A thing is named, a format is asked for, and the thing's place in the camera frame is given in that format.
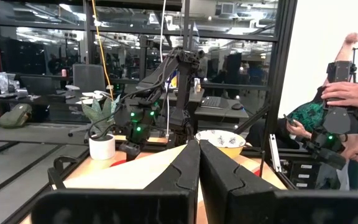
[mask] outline yellow wire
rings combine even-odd
[[[98,17],[96,16],[96,7],[95,7],[95,4],[94,4],[94,0],[92,0],[92,7],[93,7],[94,19],[97,21],[97,20],[98,20]],[[100,39],[99,27],[98,27],[98,26],[96,26],[96,33],[97,33],[97,35],[98,35],[99,46],[100,46],[100,53],[101,53],[101,55],[102,55],[104,75],[106,76],[107,83],[109,84],[109,87],[110,87],[110,95],[111,95],[111,99],[112,99],[112,96],[113,96],[113,94],[112,94],[112,86],[110,85],[109,75],[107,74],[106,61],[104,60],[103,46],[102,46],[102,41],[101,41],[101,39]]]

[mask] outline leader arm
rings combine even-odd
[[[174,133],[179,136],[192,136],[188,134],[190,117],[186,107],[189,94],[184,93],[190,90],[189,80],[197,70],[199,61],[195,54],[183,50],[173,50],[150,76],[144,78],[138,85],[139,93],[127,97],[114,116],[116,126],[124,130],[126,142],[120,145],[119,150],[127,153],[127,161],[135,159],[147,144],[150,137],[150,130],[155,126],[157,116],[161,110],[157,101],[160,99],[163,84],[168,77],[176,70],[179,70],[179,96],[177,109],[173,112],[171,120],[174,120],[171,127]]]
[[[349,61],[330,63],[327,68],[329,82],[348,82],[349,77],[355,74],[356,67]],[[303,147],[310,151],[315,159],[342,169],[346,160],[339,153],[344,150],[340,135],[351,131],[351,118],[354,109],[351,107],[329,106],[327,101],[340,100],[329,98],[323,103],[323,121],[316,127],[309,140],[304,141]]]

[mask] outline wooden table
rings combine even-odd
[[[114,167],[110,165],[126,158],[124,152],[117,151],[113,158],[105,161],[94,161],[89,157],[64,183],[67,188],[143,189],[158,177],[184,148],[185,145],[155,154],[142,152],[136,160]],[[234,160],[251,171],[256,171],[260,167],[260,159],[237,156]],[[264,165],[262,178],[280,189],[286,189],[267,164]],[[30,215],[21,223],[31,224]],[[203,194],[199,184],[197,224],[207,223]]]

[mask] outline white wall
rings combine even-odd
[[[279,117],[313,99],[350,32],[358,32],[358,1],[298,0]]]

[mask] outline white pot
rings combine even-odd
[[[112,134],[106,135],[107,140],[89,139],[89,153],[94,160],[106,160],[116,153],[116,138]]]

